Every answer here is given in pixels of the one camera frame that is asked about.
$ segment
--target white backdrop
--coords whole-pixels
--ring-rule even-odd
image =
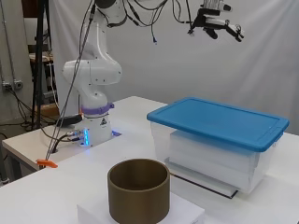
[[[190,2],[195,16],[202,1]],[[69,87],[61,70],[64,62],[78,57],[79,27],[88,3],[89,0],[50,1],[61,104]],[[130,21],[108,30],[109,52],[123,69],[121,83],[104,89],[109,100],[136,95],[171,103],[198,96],[289,118],[288,132],[299,134],[299,1],[227,0],[234,12],[223,13],[222,17],[242,25],[246,31],[242,43],[225,31],[219,32],[218,40],[210,39],[199,29],[194,37],[188,36],[188,25],[174,21],[170,3],[169,0],[154,25],[158,45],[152,43],[150,28],[135,27]],[[150,17],[142,9],[138,13],[145,19]],[[183,8],[182,19],[187,18]],[[67,114],[77,111],[78,97],[74,93]]]

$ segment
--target translucent plastic container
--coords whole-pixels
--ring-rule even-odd
[[[269,168],[278,142],[265,152],[252,152],[192,133],[151,123],[159,161],[177,164],[250,193]]]
[[[166,165],[249,193],[263,179],[289,121],[189,97],[148,114],[156,155]]]

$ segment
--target bronze cylinder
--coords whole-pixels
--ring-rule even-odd
[[[108,173],[109,212],[120,224],[156,224],[169,212],[170,174],[152,160],[123,161]]]

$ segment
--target white box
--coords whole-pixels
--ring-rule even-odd
[[[79,224],[117,224],[109,213],[107,198],[93,196],[77,208]],[[170,193],[169,213],[159,224],[204,224],[204,214],[203,208]]]
[[[170,161],[245,193],[261,182],[276,147],[275,143],[263,153],[252,152],[154,122],[151,132],[159,161]]]

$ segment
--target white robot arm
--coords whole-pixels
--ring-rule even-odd
[[[96,146],[112,137],[108,110],[114,107],[101,92],[101,87],[118,83],[121,80],[121,66],[107,52],[106,15],[114,26],[121,25],[126,20],[126,14],[121,0],[95,1],[101,9],[94,11],[87,42],[92,45],[93,60],[81,60],[74,81],[74,87],[80,95],[81,110],[84,118],[76,126],[83,130],[80,141],[82,146]],[[64,77],[72,83],[76,61],[64,65]]]
[[[74,81],[84,114],[82,122],[77,125],[76,129],[83,133],[80,144],[86,147],[99,145],[112,137],[108,111],[114,105],[107,101],[106,96],[101,92],[101,87],[118,83],[121,80],[121,66],[107,53],[106,18],[109,18],[109,26],[113,27],[124,24],[128,17],[124,0],[95,0],[94,3],[100,10],[94,10],[95,5],[93,6],[91,11],[93,21],[87,39],[89,45],[93,47],[94,59],[80,61]],[[219,16],[221,11],[231,10],[232,8],[225,5],[223,0],[205,0],[198,10],[189,33],[192,33],[195,27],[203,27],[212,38],[217,38],[214,30],[225,29],[240,41],[244,37],[240,26],[206,16]],[[64,65],[63,74],[69,83],[73,82],[76,62],[67,62]]]

